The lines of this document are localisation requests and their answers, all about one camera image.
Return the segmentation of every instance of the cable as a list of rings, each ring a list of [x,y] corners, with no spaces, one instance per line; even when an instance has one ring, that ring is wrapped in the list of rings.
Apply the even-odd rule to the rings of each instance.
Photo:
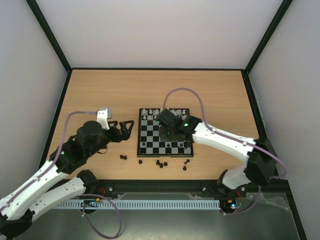
[[[247,212],[249,212],[251,209],[253,209],[254,206],[259,202],[260,193],[261,193],[261,186],[259,185],[259,188],[258,188],[258,196],[256,197],[255,201],[252,203],[252,205],[251,205],[250,207],[248,207],[247,209],[245,209],[245,210],[243,210],[243,211],[233,212],[233,213],[226,213],[226,212],[224,212],[222,209],[220,209],[220,212],[222,212],[223,215],[239,215],[239,214],[247,213]]]
[[[61,149],[62,149],[62,146],[64,144],[64,140],[65,140],[65,137],[66,137],[66,132],[67,132],[67,126],[68,126],[68,122],[70,120],[70,117],[72,115],[75,115],[75,114],[90,114],[90,115],[96,115],[97,112],[94,112],[94,111],[74,111],[74,112],[71,112],[65,119],[65,122],[64,122],[64,128],[63,128],[63,132],[62,132],[62,137],[61,137],[61,140],[60,140],[60,145],[56,151],[56,155],[52,161],[52,163],[50,164],[50,166],[44,170],[41,174],[39,174],[37,177],[35,177],[35,179],[31,180],[30,182],[28,182],[24,187],[22,187],[19,191],[17,191],[7,202],[6,202],[6,205],[2,206],[0,208],[0,213],[10,204],[12,203],[23,191],[25,191],[28,187],[30,187],[33,183],[35,183],[38,179],[40,179],[43,175],[45,175],[47,172],[49,172],[49,170],[56,164],[58,158],[59,158],[59,155],[61,153]]]
[[[189,91],[189,92],[193,93],[193,94],[198,98],[199,103],[200,103],[200,106],[201,106],[201,113],[202,113],[203,123],[204,123],[204,125],[206,126],[206,128],[209,129],[209,130],[212,132],[212,131],[213,131],[212,127],[210,127],[210,126],[208,125],[207,121],[206,121],[206,114],[205,114],[204,104],[203,104],[200,96],[199,96],[195,91],[191,90],[190,88],[179,87],[179,88],[176,88],[176,89],[171,90],[171,91],[166,95],[166,97],[165,97],[165,99],[164,99],[163,108],[166,107],[166,103],[167,103],[167,100],[168,100],[169,96],[170,96],[172,93],[174,93],[174,92],[176,92],[176,91],[180,91],[180,90]],[[224,137],[224,138],[227,138],[227,139],[236,141],[236,142],[241,143],[241,144],[244,144],[244,143],[245,143],[245,144],[247,144],[248,146],[250,146],[250,147],[252,147],[252,148],[254,148],[254,149],[257,149],[257,150],[263,152],[264,154],[267,154],[269,157],[271,157],[271,158],[274,159],[276,162],[278,162],[278,163],[283,167],[284,173],[283,173],[282,175],[279,175],[279,176],[271,176],[270,178],[272,178],[272,179],[279,179],[279,178],[283,178],[283,177],[285,177],[285,176],[287,175],[288,170],[287,170],[287,167],[286,167],[285,163],[284,163],[283,161],[281,161],[278,157],[276,157],[275,155],[273,155],[271,152],[263,149],[262,147],[259,147],[259,146],[255,145],[255,144],[252,144],[252,143],[249,143],[249,142],[244,142],[244,141],[242,141],[242,140],[240,140],[240,139],[237,139],[237,138],[235,138],[235,137],[233,137],[233,136],[226,135],[226,134],[224,134],[224,133],[222,133],[222,132],[214,131],[214,133],[217,134],[217,135],[219,135],[219,136],[221,136],[221,137]]]
[[[106,236],[106,235],[103,235],[101,232],[99,232],[94,226],[93,224],[91,223],[91,221],[89,220],[88,216],[86,215],[85,213],[85,210],[86,210],[86,206],[87,205],[84,205],[83,206],[83,209],[82,209],[82,216],[85,217],[85,219],[87,220],[87,222],[89,223],[90,227],[92,228],[92,230],[98,234],[100,237],[104,238],[104,239],[116,239],[117,237],[120,236],[120,232],[121,232],[121,229],[122,229],[122,216],[121,216],[121,213],[119,211],[119,209],[117,208],[117,206],[111,201],[109,200],[108,198],[106,198],[105,196],[101,196],[101,195],[98,195],[98,194],[82,194],[81,195],[82,197],[96,197],[96,198],[101,198],[101,199],[104,199],[106,201],[108,201],[113,207],[114,209],[116,210],[117,214],[118,214],[118,217],[119,217],[119,230],[118,232],[116,233],[116,235],[114,236]]]

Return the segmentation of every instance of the black frame edge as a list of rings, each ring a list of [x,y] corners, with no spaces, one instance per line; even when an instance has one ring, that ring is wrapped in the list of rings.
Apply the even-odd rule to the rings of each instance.
[[[279,23],[281,22],[281,19],[286,14],[288,8],[290,7],[293,0],[283,0],[280,7],[276,11],[271,23],[269,24],[268,28],[266,29],[261,41],[259,42],[256,50],[254,51],[249,63],[247,64],[245,71],[249,74],[256,64],[258,58],[260,57],[261,53],[265,49],[266,45],[268,44],[271,36],[277,29]]]
[[[258,134],[259,136],[267,137],[265,125],[261,117],[260,109],[258,107],[257,99],[249,78],[249,74],[245,70],[241,71],[241,74]]]
[[[64,103],[64,99],[65,99],[65,96],[66,96],[66,93],[67,93],[67,89],[68,89],[68,85],[69,85],[69,82],[70,82],[71,75],[72,75],[72,70],[68,71],[68,73],[66,75],[66,78],[65,78],[65,81],[64,81],[64,85],[63,85],[63,88],[62,88],[62,92],[61,92],[61,95],[60,95],[60,99],[59,99],[58,105],[57,105],[55,113],[54,113],[54,117],[53,117],[53,120],[52,120],[52,124],[51,124],[50,130],[49,130],[48,137],[47,137],[46,142],[45,142],[45,146],[44,146],[44,149],[43,149],[43,153],[42,153],[42,156],[41,156],[41,160],[40,160],[38,169],[40,169],[42,167],[42,165],[45,163],[45,161],[47,159],[47,155],[48,155],[48,152],[49,152],[49,148],[50,148],[50,145],[51,145],[52,138],[54,137],[54,133],[55,133],[57,122],[58,122],[59,115],[60,115],[60,111],[61,111],[62,105]]]
[[[44,34],[48,38],[53,50],[55,51],[56,55],[60,59],[64,69],[66,70],[66,72],[71,71],[72,68],[71,68],[65,54],[63,53],[54,33],[52,32],[45,16],[43,15],[37,1],[36,0],[26,0],[26,2],[28,3],[35,18],[37,19],[38,23],[40,24]]]
[[[288,200],[290,210],[292,211],[293,220],[295,222],[295,227],[300,237],[300,240],[307,240],[307,235],[304,230],[304,226],[302,225],[294,197],[292,196],[292,194],[287,194],[286,198]]]
[[[161,71],[242,71],[242,68],[183,68],[183,67],[73,67],[72,70],[161,70]]]

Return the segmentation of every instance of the white cable tray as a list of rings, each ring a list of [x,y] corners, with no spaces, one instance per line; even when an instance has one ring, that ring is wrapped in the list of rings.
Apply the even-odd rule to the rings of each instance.
[[[120,210],[220,210],[219,200],[113,200]],[[70,199],[54,209],[82,209],[84,200]],[[114,207],[106,200],[91,203],[85,209],[109,210]]]

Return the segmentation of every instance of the white bracket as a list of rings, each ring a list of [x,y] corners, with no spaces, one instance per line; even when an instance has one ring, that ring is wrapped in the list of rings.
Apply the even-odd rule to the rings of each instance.
[[[100,108],[96,114],[96,121],[101,124],[103,129],[109,130],[108,119],[112,118],[111,108]]]

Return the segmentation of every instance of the wooden table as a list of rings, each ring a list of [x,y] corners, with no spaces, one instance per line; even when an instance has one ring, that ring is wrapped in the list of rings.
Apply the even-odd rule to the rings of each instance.
[[[246,137],[257,138],[258,132],[240,71],[210,70],[73,70],[66,91],[49,153],[59,145],[66,116],[73,111],[97,111],[113,108],[112,120],[134,120],[131,138],[121,143],[110,143],[106,154],[96,154],[79,171],[89,169],[98,179],[113,180],[210,180],[217,179],[223,170],[241,164],[235,157],[215,148],[193,144],[194,157],[142,158],[138,164],[139,108],[161,108],[166,94],[175,88],[196,91],[203,100],[209,124]],[[187,91],[171,95],[168,108],[189,108],[193,116],[201,118],[200,104]],[[66,136],[74,135],[92,115],[71,117]],[[127,160],[120,159],[127,155]],[[159,168],[156,160],[168,162]]]

